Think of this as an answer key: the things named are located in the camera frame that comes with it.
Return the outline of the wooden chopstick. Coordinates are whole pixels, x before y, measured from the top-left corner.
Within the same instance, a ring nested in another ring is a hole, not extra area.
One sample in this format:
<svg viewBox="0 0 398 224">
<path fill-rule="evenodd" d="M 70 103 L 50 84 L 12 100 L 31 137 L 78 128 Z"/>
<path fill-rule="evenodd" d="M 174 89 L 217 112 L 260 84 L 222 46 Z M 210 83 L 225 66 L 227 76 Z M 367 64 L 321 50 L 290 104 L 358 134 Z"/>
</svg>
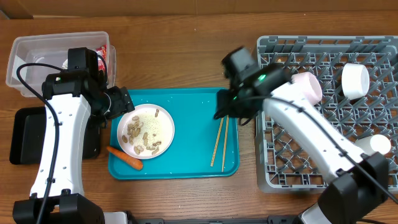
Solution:
<svg viewBox="0 0 398 224">
<path fill-rule="evenodd" d="M 215 141 L 215 147 L 214 147 L 212 158 L 211 158 L 211 164 L 210 164 L 211 167 L 214 166 L 215 156 L 216 156 L 216 152 L 217 152 L 217 148 L 218 148 L 218 143 L 220 141 L 220 136 L 221 136 L 221 130 L 222 130 L 222 127 L 223 127 L 223 122 L 224 122 L 224 118 L 221 118 L 220 119 L 220 125 L 219 125 L 219 128 L 218 128 L 217 137 L 216 137 L 216 141 Z"/>
<path fill-rule="evenodd" d="M 226 127 L 224 132 L 224 144 L 223 144 L 223 157 L 222 157 L 222 166 L 221 171 L 224 172 L 224 165 L 225 165 L 225 157 L 226 157 L 226 146 L 228 141 L 228 128 L 229 128 L 229 116 L 226 116 Z"/>
</svg>

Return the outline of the pink plate with rice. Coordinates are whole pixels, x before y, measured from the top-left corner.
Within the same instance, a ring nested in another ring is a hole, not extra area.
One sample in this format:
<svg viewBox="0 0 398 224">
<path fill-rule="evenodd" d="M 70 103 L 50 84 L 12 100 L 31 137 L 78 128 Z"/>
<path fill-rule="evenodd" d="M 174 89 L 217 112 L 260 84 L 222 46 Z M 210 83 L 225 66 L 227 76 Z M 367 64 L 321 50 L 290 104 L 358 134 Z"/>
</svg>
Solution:
<svg viewBox="0 0 398 224">
<path fill-rule="evenodd" d="M 174 121 L 167 110 L 143 104 L 121 117 L 116 139 L 127 155 L 145 160 L 163 154 L 171 146 L 174 134 Z"/>
</svg>

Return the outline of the orange carrot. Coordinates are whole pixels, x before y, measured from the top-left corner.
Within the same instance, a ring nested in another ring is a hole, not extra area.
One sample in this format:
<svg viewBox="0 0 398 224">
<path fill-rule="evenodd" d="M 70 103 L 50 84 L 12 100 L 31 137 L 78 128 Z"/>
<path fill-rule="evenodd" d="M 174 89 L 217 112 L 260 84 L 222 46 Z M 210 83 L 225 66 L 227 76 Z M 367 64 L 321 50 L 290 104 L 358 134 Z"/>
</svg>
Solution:
<svg viewBox="0 0 398 224">
<path fill-rule="evenodd" d="M 143 163 L 139 159 L 131 157 L 128 154 L 126 154 L 125 152 L 122 152 L 122 151 L 120 151 L 114 147 L 111 147 L 111 146 L 107 146 L 106 149 L 108 150 L 108 152 L 110 152 L 111 154 L 113 154 L 114 156 L 119 158 L 120 160 L 124 161 L 125 163 L 127 163 L 129 166 L 131 166 L 135 170 L 142 170 Z"/>
</svg>

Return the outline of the white paper tissue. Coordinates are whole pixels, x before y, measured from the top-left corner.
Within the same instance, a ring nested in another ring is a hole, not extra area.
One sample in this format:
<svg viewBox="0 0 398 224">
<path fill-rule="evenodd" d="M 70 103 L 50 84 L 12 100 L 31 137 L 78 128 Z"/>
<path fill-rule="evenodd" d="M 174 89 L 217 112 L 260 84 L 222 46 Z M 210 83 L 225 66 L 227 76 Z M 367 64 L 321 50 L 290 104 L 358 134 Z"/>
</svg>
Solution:
<svg viewBox="0 0 398 224">
<path fill-rule="evenodd" d="M 68 69 L 68 60 L 66 60 L 66 61 L 63 62 L 62 68 L 63 68 L 64 70 L 67 70 L 67 69 Z"/>
</svg>

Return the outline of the white bowl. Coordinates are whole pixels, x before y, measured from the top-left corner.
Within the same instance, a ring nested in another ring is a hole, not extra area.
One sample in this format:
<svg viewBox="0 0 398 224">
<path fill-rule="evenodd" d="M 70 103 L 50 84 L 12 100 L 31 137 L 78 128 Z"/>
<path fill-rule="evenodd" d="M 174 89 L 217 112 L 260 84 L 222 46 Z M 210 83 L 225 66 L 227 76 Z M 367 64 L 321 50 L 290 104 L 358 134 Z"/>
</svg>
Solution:
<svg viewBox="0 0 398 224">
<path fill-rule="evenodd" d="M 347 63 L 341 74 L 343 94 L 350 100 L 366 96 L 369 91 L 369 72 L 364 65 Z"/>
</svg>

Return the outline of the white cup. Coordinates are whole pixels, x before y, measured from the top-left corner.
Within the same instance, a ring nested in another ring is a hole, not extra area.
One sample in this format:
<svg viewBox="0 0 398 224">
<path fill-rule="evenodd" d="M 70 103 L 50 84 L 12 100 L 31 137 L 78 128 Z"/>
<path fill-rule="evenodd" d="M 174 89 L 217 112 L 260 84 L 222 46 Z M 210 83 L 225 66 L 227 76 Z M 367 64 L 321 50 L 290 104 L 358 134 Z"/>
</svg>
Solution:
<svg viewBox="0 0 398 224">
<path fill-rule="evenodd" d="M 369 156 L 373 155 L 375 152 L 385 155 L 389 153 L 392 148 L 390 140 L 381 134 L 358 139 L 354 144 L 361 148 L 364 153 Z"/>
</svg>

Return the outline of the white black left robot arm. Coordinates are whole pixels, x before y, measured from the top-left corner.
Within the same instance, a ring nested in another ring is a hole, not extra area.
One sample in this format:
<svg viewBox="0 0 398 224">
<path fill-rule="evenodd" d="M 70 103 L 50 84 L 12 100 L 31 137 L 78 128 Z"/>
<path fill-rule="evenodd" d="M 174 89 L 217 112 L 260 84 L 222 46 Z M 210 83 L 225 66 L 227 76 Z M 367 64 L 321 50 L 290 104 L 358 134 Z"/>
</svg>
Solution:
<svg viewBox="0 0 398 224">
<path fill-rule="evenodd" d="M 81 164 L 89 121 L 105 124 L 134 110 L 125 87 L 106 87 L 97 64 L 50 74 L 42 93 L 45 105 L 42 157 L 27 200 L 16 201 L 16 223 L 134 223 L 129 211 L 104 212 L 84 196 Z"/>
</svg>

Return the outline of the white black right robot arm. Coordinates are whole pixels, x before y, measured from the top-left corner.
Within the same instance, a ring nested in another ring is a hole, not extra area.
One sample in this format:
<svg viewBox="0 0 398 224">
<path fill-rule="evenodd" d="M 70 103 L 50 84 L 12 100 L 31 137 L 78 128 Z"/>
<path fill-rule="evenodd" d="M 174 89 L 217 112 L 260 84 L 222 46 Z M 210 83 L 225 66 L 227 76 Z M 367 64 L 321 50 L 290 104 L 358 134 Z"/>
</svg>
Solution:
<svg viewBox="0 0 398 224">
<path fill-rule="evenodd" d="M 316 163 L 327 188 L 297 223 L 356 223 L 387 199 L 391 142 L 383 135 L 350 141 L 315 109 L 322 98 L 311 73 L 291 75 L 271 64 L 226 65 L 229 90 L 218 94 L 215 118 L 251 118 L 265 112 Z"/>
</svg>

